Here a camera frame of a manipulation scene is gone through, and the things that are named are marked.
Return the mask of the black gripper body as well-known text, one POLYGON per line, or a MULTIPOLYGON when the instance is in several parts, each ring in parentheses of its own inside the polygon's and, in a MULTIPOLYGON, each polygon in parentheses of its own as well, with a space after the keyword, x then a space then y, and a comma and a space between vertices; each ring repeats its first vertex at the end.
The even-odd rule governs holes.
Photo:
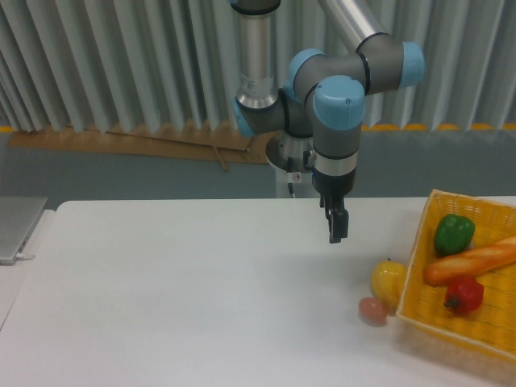
POLYGON ((325 195, 331 200, 331 209, 344 208, 344 198, 352 191, 356 171, 330 176, 315 169, 312 172, 312 185, 319 195, 325 195))

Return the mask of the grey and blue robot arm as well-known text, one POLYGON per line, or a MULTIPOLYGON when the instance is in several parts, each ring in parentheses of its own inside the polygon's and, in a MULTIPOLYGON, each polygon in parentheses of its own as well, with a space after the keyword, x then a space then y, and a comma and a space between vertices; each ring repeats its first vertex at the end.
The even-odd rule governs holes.
POLYGON ((233 1, 238 26, 239 88, 232 107, 245 136, 276 132, 268 162, 287 174, 309 174, 328 222, 329 240, 347 237, 345 196, 352 190, 365 99, 417 85, 425 58, 414 42, 396 41, 364 1, 323 1, 323 12, 347 48, 330 57, 299 52, 282 87, 273 67, 278 1, 233 1))

